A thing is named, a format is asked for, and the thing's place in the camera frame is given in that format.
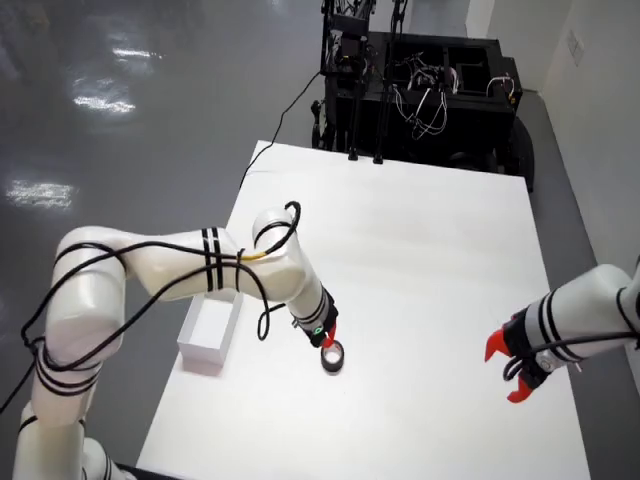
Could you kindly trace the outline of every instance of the white wall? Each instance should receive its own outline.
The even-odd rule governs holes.
[[[640,2],[575,0],[543,97],[595,256],[633,273],[640,254]],[[584,45],[575,66],[569,29]],[[640,390],[640,354],[629,361]]]
[[[405,33],[411,27],[411,14],[413,12],[413,3],[415,0],[408,0],[407,9],[404,12],[404,22],[402,23],[402,31]],[[378,0],[376,2],[376,11],[369,18],[369,30],[372,32],[390,32],[391,31],[391,14],[393,13],[394,0]]]
[[[544,87],[570,7],[571,0],[495,0],[488,37],[516,59],[524,88]]]
[[[487,36],[494,4],[495,0],[469,1],[466,21],[469,38],[485,38]]]

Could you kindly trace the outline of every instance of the wall outlet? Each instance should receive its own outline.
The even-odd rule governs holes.
[[[569,47],[569,51],[573,57],[576,47],[578,46],[578,39],[576,38],[576,34],[573,33],[573,30],[569,30],[569,33],[567,34],[567,46]]]
[[[569,47],[569,52],[571,52],[571,56],[573,57],[573,63],[576,64],[576,67],[580,65],[582,61],[582,57],[584,56],[584,45],[578,38],[576,34],[573,33],[573,30],[569,30],[567,34],[567,46]]]
[[[582,42],[578,40],[578,43],[576,44],[576,50],[575,52],[573,52],[573,62],[576,64],[576,67],[580,65],[583,55],[584,55],[584,45],[582,45]]]

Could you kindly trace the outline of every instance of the wheel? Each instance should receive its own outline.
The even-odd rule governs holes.
[[[516,117],[511,127],[511,135],[507,147],[501,155],[504,164],[504,172],[507,175],[519,175],[524,177],[529,193],[533,192],[535,179],[535,156],[533,142],[527,127],[522,120]]]

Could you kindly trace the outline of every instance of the black tape roll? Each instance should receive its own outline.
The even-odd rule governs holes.
[[[325,355],[325,353],[327,353],[332,348],[337,348],[337,350],[340,352],[340,358],[338,358],[338,361],[336,362],[330,362]],[[322,362],[322,368],[324,368],[327,372],[339,372],[342,369],[342,365],[344,365],[344,347],[339,341],[334,340],[333,344],[329,348],[322,347],[320,349],[320,360]]]

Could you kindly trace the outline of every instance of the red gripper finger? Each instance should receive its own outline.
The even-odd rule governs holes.
[[[486,362],[489,360],[496,352],[502,352],[507,357],[511,356],[511,352],[509,352],[507,345],[504,343],[504,330],[502,330],[502,328],[493,332],[489,337],[489,340],[487,340],[484,361]]]
[[[322,346],[324,348],[329,348],[331,345],[333,345],[333,341],[336,337],[336,327],[337,327],[337,324],[333,326],[333,328],[329,332],[329,336],[323,340]]]
[[[533,389],[527,385],[521,377],[518,377],[518,390],[515,392],[511,392],[509,396],[507,396],[507,400],[511,403],[520,403],[524,402],[529,395],[531,395]]]

